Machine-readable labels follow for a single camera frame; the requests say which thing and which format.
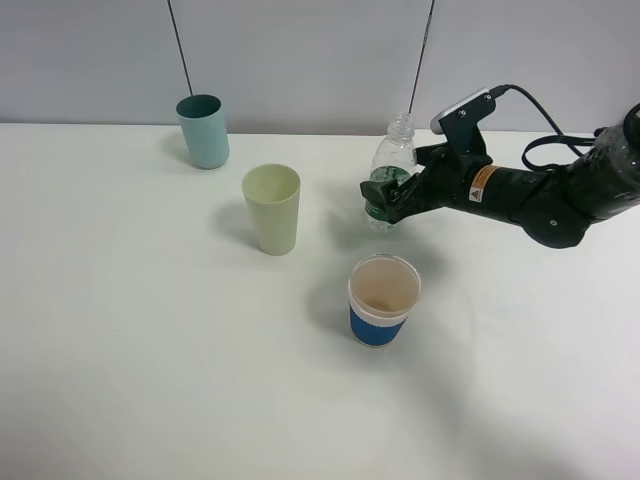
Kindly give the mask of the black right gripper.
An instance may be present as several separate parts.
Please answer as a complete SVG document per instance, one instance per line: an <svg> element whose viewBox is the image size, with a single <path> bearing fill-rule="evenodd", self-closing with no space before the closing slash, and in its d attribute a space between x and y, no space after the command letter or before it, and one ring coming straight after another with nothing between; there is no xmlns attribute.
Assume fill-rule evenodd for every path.
<svg viewBox="0 0 640 480"><path fill-rule="evenodd" d="M530 217L530 173L497 166L486 155L457 157L447 142L416 147L424 167L402 184L397 178L360 183L363 198L389 224L439 208L490 219Z"/></svg>

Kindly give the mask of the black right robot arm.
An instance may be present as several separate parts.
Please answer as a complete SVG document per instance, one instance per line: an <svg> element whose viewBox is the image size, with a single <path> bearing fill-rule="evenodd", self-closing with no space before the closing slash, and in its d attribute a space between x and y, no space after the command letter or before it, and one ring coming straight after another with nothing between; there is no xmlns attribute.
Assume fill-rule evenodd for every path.
<svg viewBox="0 0 640 480"><path fill-rule="evenodd" d="M364 181L364 199L391 224L450 208L521 227L536 242L555 249L578 245L593 224L639 203L639 109L599 129L593 138L550 135L530 143L585 146L571 164L513 169L494 164L478 123L493 110L471 104L439 121L446 137L419 147L422 169L404 182Z"/></svg>

